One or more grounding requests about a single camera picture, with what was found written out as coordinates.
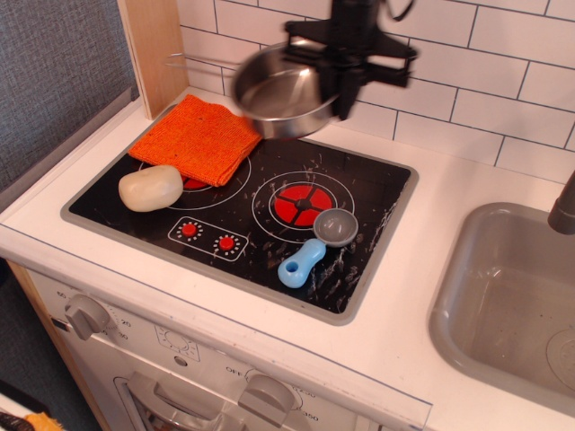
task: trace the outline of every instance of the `gray sink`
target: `gray sink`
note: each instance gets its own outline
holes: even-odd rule
[[[575,236],[546,219],[509,203],[473,211],[430,335],[462,373],[575,417]]]

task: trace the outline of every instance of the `orange dish towel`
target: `orange dish towel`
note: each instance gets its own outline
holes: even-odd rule
[[[188,95],[128,154],[149,164],[170,164],[188,178],[225,185],[261,136],[226,107]]]

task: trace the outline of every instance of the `light blue handle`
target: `light blue handle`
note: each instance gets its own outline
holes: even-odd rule
[[[323,256],[325,244],[315,238],[307,240],[301,249],[281,262],[278,268],[279,281],[292,289],[303,286],[309,272]]]

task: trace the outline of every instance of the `control knob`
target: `control knob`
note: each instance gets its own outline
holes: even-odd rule
[[[102,332],[110,315],[92,298],[76,295],[64,307],[65,315],[80,339],[87,340],[92,334]]]
[[[286,386],[264,374],[250,379],[238,401],[239,406],[275,427],[283,425],[295,403],[296,398]]]

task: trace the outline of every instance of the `gray spoon head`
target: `gray spoon head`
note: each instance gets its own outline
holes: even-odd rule
[[[348,245],[358,234],[358,219],[341,208],[326,209],[314,221],[315,237],[330,247]]]

